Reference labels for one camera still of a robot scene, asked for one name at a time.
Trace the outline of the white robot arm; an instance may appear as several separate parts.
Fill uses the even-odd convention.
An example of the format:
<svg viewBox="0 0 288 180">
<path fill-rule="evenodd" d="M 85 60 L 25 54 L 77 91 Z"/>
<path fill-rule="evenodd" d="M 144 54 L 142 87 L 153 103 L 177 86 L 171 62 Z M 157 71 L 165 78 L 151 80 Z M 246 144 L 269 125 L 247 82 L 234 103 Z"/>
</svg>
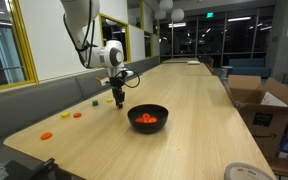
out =
<svg viewBox="0 0 288 180">
<path fill-rule="evenodd" d="M 99 14 L 99 0 L 60 0 L 64 8 L 63 22 L 78 53 L 80 63 L 87 69 L 106 68 L 113 97 L 118 108 L 123 107 L 124 51 L 120 41 L 109 40 L 105 46 L 94 44 L 95 19 Z"/>
</svg>

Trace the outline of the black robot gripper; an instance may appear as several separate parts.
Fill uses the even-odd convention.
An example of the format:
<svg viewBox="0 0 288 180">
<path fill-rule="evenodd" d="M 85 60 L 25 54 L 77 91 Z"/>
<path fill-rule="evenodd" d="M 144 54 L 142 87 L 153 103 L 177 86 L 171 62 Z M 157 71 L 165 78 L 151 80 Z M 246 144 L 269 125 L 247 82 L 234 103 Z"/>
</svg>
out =
<svg viewBox="0 0 288 180">
<path fill-rule="evenodd" d="M 122 90 L 124 80 L 120 77 L 112 77 L 110 79 L 110 84 L 112 86 L 113 96 L 115 98 L 115 105 L 119 106 L 119 100 L 121 100 L 120 105 L 123 105 L 125 100 L 125 92 Z"/>
</svg>

